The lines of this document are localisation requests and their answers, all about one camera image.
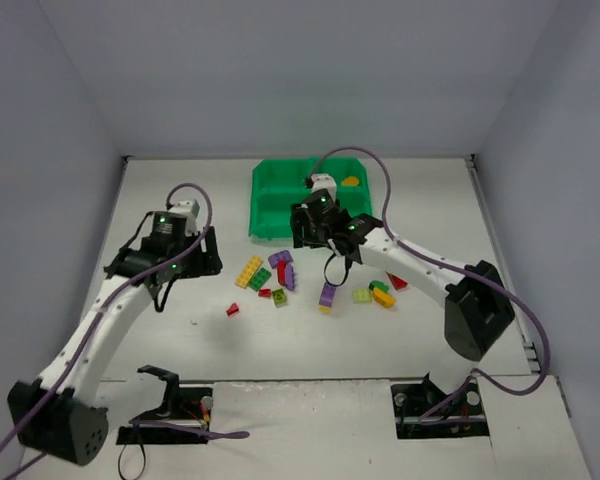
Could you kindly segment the yellow lego plate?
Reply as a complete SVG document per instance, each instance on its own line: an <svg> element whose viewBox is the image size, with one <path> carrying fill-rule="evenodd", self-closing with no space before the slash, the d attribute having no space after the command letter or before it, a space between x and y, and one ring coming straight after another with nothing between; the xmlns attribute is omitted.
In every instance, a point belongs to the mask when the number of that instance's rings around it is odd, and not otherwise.
<svg viewBox="0 0 600 480"><path fill-rule="evenodd" d="M262 262L263 260L261 257L257 255L252 256L237 276L235 280L235 285L240 288L246 288L249 282L251 281L252 277L257 273L257 271L261 267Z"/></svg>

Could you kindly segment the purple curved lego brick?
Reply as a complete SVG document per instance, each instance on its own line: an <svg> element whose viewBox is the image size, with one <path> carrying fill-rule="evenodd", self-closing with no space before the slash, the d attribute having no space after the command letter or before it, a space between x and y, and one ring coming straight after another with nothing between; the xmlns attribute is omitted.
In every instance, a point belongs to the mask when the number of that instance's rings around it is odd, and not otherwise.
<svg viewBox="0 0 600 480"><path fill-rule="evenodd" d="M293 258L291 256L291 253L287 249L275 252L268 257L268 263L272 269L276 269L277 265L280 262L287 264L287 263L291 263L292 261L293 261Z"/></svg>

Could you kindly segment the orange lego brick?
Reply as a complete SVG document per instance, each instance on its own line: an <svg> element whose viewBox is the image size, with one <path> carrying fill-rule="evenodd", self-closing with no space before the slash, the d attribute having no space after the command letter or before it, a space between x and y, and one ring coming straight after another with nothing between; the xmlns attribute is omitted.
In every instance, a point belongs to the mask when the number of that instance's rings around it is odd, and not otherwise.
<svg viewBox="0 0 600 480"><path fill-rule="evenodd" d="M348 176L341 181L343 187L358 187L360 184L360 179L356 176Z"/></svg>

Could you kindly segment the red arch lego brick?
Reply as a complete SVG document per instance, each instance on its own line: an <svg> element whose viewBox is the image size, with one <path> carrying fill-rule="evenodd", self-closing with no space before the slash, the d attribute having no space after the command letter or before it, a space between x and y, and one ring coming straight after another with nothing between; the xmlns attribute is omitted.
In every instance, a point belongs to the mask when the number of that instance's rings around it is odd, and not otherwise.
<svg viewBox="0 0 600 480"><path fill-rule="evenodd" d="M279 261L276 265L277 272L277 280L281 286L285 286L286 282L286 266L287 263L285 261Z"/></svg>

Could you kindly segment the small red slope lego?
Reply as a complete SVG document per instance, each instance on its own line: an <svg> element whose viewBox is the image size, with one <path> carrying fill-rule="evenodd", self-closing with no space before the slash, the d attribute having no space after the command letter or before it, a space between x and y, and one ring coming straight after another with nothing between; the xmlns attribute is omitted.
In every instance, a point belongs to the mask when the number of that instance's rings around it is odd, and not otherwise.
<svg viewBox="0 0 600 480"><path fill-rule="evenodd" d="M226 310L226 315L228 317L233 317L240 312L240 308L237 303L232 303Z"/></svg>

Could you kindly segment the green lego plate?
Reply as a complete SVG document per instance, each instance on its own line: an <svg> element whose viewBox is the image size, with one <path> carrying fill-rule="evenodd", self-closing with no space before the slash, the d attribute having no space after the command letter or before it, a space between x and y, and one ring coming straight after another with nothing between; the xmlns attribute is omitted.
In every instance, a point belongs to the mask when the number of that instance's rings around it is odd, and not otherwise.
<svg viewBox="0 0 600 480"><path fill-rule="evenodd" d="M268 269L261 267L250 278L247 286L254 291L259 291L261 288L264 287L264 285L270 278L271 272Z"/></svg>

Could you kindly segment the purple half-round lego brick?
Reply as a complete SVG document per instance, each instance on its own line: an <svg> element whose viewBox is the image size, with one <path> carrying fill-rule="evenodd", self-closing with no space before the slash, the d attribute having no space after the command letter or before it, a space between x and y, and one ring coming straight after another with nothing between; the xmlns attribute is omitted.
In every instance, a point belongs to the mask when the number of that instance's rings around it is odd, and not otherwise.
<svg viewBox="0 0 600 480"><path fill-rule="evenodd" d="M288 263L285 265L284 269L284 279L285 279L285 287L294 292L296 290L296 271L295 267L292 263Z"/></svg>

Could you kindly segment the lime square lego brick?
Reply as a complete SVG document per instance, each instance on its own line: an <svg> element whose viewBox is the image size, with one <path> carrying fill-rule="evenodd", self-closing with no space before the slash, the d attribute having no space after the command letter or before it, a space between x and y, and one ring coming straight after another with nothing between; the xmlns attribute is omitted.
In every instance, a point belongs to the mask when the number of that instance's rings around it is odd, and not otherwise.
<svg viewBox="0 0 600 480"><path fill-rule="evenodd" d="M282 288L273 290L271 292L271 298L276 307L286 305L288 302L285 290Z"/></svg>

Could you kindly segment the light green lego brick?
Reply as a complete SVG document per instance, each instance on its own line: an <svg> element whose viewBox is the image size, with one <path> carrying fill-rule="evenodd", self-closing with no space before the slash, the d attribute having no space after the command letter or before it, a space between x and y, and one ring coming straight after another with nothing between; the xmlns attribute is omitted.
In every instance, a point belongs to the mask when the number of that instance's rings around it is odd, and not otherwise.
<svg viewBox="0 0 600 480"><path fill-rule="evenodd" d="M355 304L367 304L372 302L371 291L367 288L356 288L352 292L353 302Z"/></svg>

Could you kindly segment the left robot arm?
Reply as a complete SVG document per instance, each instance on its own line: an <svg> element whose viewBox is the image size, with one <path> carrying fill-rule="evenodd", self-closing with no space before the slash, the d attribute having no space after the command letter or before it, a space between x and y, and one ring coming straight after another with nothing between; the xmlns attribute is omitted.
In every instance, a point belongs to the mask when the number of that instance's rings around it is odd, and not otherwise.
<svg viewBox="0 0 600 480"><path fill-rule="evenodd" d="M86 466L110 429L122 423L95 397L101 378L135 320L180 279L220 273L215 230L187 230L182 214L157 212L138 249L125 243L105 267L94 303L61 352L31 383L16 382L7 404L21 445Z"/></svg>

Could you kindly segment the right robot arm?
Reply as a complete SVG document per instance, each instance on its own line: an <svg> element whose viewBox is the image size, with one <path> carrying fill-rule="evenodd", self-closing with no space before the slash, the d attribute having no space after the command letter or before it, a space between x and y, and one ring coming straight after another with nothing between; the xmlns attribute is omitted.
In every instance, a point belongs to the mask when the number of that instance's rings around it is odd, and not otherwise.
<svg viewBox="0 0 600 480"><path fill-rule="evenodd" d="M393 274L416 288L444 311L444 347L422 380L433 404L465 382L514 320L497 268L448 262L431 252L409 252L382 220L352 216L328 190L311 193L291 206L290 226L296 248L327 248L345 259Z"/></svg>

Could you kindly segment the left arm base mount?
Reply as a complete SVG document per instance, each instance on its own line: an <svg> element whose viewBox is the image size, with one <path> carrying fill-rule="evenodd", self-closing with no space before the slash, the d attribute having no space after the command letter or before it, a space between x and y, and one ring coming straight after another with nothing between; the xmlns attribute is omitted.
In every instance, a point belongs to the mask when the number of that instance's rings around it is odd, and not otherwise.
<svg viewBox="0 0 600 480"><path fill-rule="evenodd" d="M118 429L116 444L120 446L191 446L206 445L209 439L200 433L184 430L208 431L213 408L213 388L209 386L182 386L179 376L169 370L145 365L138 374L157 378L165 391L161 403L153 409L142 410L135 419Z"/></svg>

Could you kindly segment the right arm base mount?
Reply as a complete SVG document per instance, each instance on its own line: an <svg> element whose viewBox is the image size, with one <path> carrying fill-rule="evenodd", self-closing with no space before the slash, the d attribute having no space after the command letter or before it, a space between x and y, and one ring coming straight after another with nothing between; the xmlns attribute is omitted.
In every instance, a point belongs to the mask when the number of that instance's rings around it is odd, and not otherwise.
<svg viewBox="0 0 600 480"><path fill-rule="evenodd" d="M475 379L446 395L428 378L390 386L398 440L489 437L480 391Z"/></svg>

